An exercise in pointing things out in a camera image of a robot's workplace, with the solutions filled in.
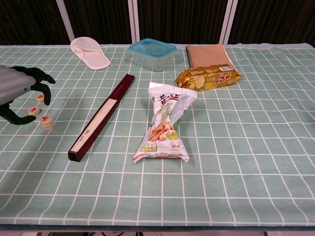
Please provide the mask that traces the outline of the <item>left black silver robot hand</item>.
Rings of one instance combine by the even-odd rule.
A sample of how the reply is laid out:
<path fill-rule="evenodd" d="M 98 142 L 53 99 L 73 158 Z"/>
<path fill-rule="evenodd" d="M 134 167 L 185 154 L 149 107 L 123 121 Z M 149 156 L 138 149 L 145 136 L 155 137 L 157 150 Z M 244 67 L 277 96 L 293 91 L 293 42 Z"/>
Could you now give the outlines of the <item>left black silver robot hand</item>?
<path fill-rule="evenodd" d="M 49 74 L 39 68 L 24 66 L 0 66 L 0 116 L 14 125 L 28 124 L 36 119 L 35 116 L 17 116 L 11 109 L 10 103 L 26 92 L 39 91 L 44 95 L 44 104 L 51 102 L 51 91 L 46 81 L 55 84 L 56 81 Z"/>

